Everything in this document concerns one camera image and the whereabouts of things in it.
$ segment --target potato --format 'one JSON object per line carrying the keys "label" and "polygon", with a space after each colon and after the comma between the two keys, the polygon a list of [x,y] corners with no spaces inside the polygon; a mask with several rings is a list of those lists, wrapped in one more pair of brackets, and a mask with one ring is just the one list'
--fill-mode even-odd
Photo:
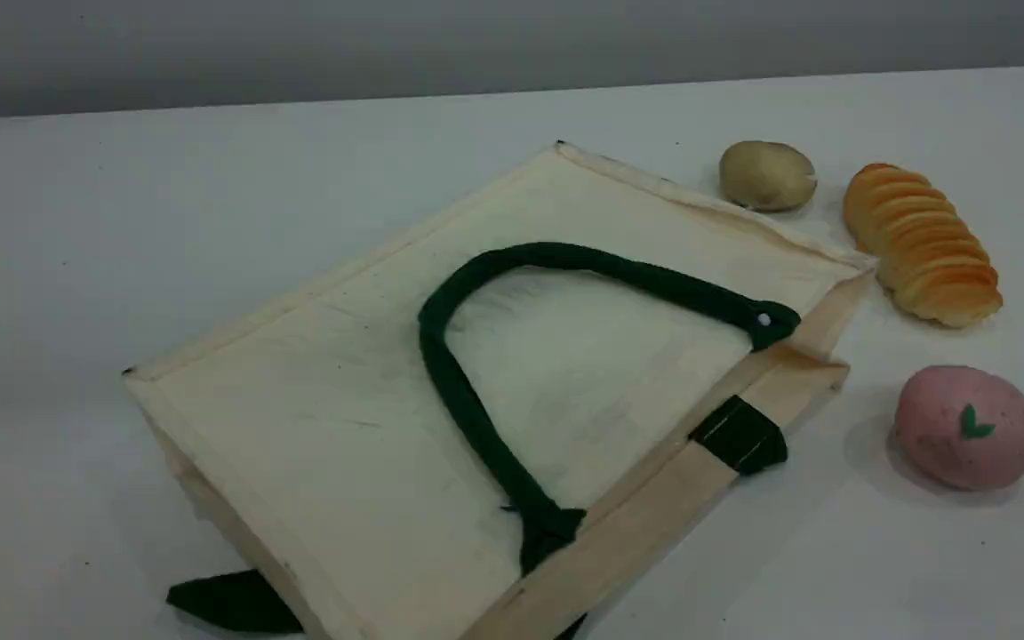
{"label": "potato", "polygon": [[781,142],[736,142],[722,154],[719,171],[724,197],[753,211],[787,211],[816,191],[812,162]]}

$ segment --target green rope handle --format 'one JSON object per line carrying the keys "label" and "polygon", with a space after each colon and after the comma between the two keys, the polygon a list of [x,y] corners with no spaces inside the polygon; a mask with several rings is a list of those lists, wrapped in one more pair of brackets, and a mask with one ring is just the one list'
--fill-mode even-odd
{"label": "green rope handle", "polygon": [[520,514],[520,570],[527,574],[553,552],[573,542],[586,511],[558,507],[516,460],[444,343],[444,331],[464,300],[489,281],[521,266],[593,271],[622,281],[658,299],[742,329],[755,352],[792,336],[800,315],[783,304],[748,299],[685,272],[564,243],[529,243],[485,252],[444,280],[418,314],[421,355],[444,408],[468,445],[500,483],[511,509]]}

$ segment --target pink peach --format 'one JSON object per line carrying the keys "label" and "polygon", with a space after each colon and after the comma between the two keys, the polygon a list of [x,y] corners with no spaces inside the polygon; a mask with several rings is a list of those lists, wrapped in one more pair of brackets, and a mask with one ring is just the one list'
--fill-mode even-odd
{"label": "pink peach", "polygon": [[975,368],[926,368],[899,392],[895,437],[949,485],[1000,488],[1024,474],[1024,395]]}

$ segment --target fake bread roll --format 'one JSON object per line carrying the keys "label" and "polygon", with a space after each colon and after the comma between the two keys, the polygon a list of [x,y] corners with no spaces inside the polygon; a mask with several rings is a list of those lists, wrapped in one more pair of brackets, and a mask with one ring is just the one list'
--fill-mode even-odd
{"label": "fake bread roll", "polygon": [[903,311],[968,327],[998,311],[998,272],[942,191],[919,173],[869,164],[845,195],[845,222]]}

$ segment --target canvas tote bag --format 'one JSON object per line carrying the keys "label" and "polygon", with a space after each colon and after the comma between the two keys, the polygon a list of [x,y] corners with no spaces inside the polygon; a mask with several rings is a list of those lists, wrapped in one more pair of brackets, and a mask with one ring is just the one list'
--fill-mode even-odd
{"label": "canvas tote bag", "polygon": [[738,474],[784,460],[783,429],[848,372],[833,346],[872,267],[556,143],[126,372],[258,569],[172,601],[317,639],[569,637]]}

